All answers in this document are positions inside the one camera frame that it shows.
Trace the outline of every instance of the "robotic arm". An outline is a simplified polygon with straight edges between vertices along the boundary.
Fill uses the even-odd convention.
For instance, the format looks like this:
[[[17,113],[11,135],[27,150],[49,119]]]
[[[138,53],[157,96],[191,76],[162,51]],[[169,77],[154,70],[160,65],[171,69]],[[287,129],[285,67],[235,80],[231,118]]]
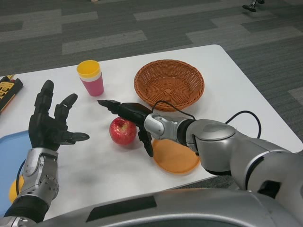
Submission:
[[[72,94],[56,105],[54,118],[48,115],[53,97],[53,82],[48,80],[37,95],[35,112],[30,118],[28,133],[32,144],[23,171],[20,194],[0,220],[0,226],[31,226],[41,222],[52,200],[57,196],[57,159],[60,145],[88,140],[85,133],[67,131],[66,119],[77,100]]]
[[[133,112],[137,114],[137,107],[146,108],[140,104],[98,102],[134,122],[155,139],[169,139],[189,147],[200,157],[206,171],[231,175],[240,189],[276,199],[303,224],[303,156],[268,141],[245,136],[222,122],[171,118],[150,111],[141,113],[138,121],[132,115]],[[145,147],[151,147],[150,140],[144,143]]]

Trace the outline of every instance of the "stacked cups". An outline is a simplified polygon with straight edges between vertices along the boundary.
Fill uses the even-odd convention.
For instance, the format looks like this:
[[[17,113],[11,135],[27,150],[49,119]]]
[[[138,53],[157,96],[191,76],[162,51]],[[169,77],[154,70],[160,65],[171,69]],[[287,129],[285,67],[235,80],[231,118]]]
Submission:
[[[99,96],[104,92],[100,65],[97,61],[87,60],[77,66],[80,79],[91,96]]]

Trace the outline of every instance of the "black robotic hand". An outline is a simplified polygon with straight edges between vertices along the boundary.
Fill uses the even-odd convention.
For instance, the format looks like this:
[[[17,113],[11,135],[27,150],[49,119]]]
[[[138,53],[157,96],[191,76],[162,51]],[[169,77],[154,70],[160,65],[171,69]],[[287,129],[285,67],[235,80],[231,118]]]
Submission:
[[[37,95],[35,112],[29,121],[28,133],[32,147],[48,148],[56,151],[60,145],[75,144],[77,141],[88,140],[89,136],[85,133],[67,131],[66,119],[78,96],[71,94],[60,104],[57,104],[54,118],[48,115],[52,97],[53,82],[48,80]]]
[[[145,118],[152,113],[150,109],[139,103],[120,103],[115,100],[98,100],[98,103],[107,107],[112,114],[118,114],[120,117],[135,123],[139,128],[139,140],[143,142],[147,154],[153,157],[152,136],[144,128]]]

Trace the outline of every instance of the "wicker basket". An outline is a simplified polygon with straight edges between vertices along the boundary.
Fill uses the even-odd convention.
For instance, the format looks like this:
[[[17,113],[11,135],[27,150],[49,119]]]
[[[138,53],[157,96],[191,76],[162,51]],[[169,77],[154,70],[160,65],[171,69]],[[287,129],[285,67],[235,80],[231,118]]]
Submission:
[[[195,103],[203,94],[204,80],[193,66],[177,60],[153,61],[143,66],[134,78],[138,96],[150,106],[163,100],[183,109]],[[159,103],[156,109],[176,111],[167,104]]]

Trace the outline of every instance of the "blue tray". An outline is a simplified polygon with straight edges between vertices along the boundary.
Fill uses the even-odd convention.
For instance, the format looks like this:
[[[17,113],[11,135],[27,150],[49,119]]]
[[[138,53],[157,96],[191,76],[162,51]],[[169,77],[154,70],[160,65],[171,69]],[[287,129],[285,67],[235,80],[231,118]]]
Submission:
[[[28,131],[22,131],[0,138],[0,217],[11,206],[9,189],[17,177],[21,163],[32,148]]]

